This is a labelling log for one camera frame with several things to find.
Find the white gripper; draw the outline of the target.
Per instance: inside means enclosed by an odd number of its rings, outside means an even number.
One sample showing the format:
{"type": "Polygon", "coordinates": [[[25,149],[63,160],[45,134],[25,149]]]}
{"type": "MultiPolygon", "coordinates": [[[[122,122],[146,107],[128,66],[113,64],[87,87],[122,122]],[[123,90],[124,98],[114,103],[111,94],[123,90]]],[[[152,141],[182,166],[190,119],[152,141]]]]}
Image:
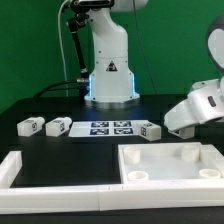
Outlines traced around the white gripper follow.
{"type": "Polygon", "coordinates": [[[196,82],[187,98],[164,116],[169,131],[204,124],[224,118],[224,78],[196,82]]]}

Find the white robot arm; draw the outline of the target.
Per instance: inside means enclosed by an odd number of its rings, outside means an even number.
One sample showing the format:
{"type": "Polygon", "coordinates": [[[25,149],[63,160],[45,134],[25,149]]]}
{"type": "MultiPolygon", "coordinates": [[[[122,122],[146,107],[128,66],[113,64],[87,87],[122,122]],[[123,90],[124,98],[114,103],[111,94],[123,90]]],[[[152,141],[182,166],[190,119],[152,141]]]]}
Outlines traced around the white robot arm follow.
{"type": "MultiPolygon", "coordinates": [[[[93,34],[95,68],[87,77],[88,104],[122,107],[139,98],[128,67],[127,32],[113,22],[110,14],[141,9],[147,3],[148,0],[70,0],[75,26],[89,24],[93,34]]],[[[165,114],[164,124],[171,132],[224,118],[224,16],[216,18],[208,28],[206,47],[222,77],[194,83],[187,98],[165,114]]]]}

